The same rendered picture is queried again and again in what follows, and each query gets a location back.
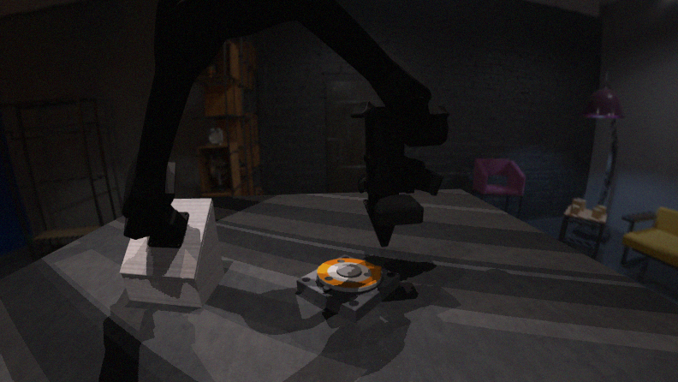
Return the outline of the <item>round brown plate with holes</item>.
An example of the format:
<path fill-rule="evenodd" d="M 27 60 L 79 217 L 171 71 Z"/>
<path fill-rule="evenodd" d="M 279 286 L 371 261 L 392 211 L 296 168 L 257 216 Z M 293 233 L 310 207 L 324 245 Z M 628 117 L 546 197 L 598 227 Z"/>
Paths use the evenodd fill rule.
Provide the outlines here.
<path fill-rule="evenodd" d="M 354 264 L 361 269 L 361 275 L 356 278 L 340 276 L 336 270 L 339 266 Z M 380 284 L 381 266 L 375 266 L 367 261 L 358 259 L 333 259 L 321 264 L 317 269 L 317 278 L 320 283 L 329 289 L 344 292 L 361 292 Z"/>

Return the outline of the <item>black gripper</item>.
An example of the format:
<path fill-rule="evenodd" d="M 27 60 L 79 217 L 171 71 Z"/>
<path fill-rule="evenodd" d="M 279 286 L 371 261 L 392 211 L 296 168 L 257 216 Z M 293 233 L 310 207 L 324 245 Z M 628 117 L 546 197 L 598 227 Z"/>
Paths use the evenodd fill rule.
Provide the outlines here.
<path fill-rule="evenodd" d="M 404 164 L 408 157 L 404 149 L 394 151 L 367 150 L 364 154 L 366 175 L 358 180 L 360 193 L 364 189 L 368 200 L 363 200 L 378 241 L 382 248 L 389 246 L 395 225 L 421 224 L 424 207 L 405 192 Z"/>

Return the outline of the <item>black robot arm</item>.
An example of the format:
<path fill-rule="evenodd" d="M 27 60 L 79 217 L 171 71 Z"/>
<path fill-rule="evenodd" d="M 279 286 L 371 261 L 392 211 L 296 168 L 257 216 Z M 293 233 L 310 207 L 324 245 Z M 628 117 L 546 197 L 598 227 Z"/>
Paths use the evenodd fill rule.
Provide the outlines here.
<path fill-rule="evenodd" d="M 182 246 L 189 213 L 171 205 L 176 163 L 168 160 L 192 84 L 226 39 L 299 21 L 358 70 L 384 102 L 386 107 L 361 102 L 351 113 L 365 118 L 367 150 L 440 146 L 448 139 L 447 110 L 428 106 L 431 92 L 422 80 L 336 0 L 158 0 L 156 12 L 155 75 L 122 203 L 128 238 L 149 236 L 149 247 Z"/>

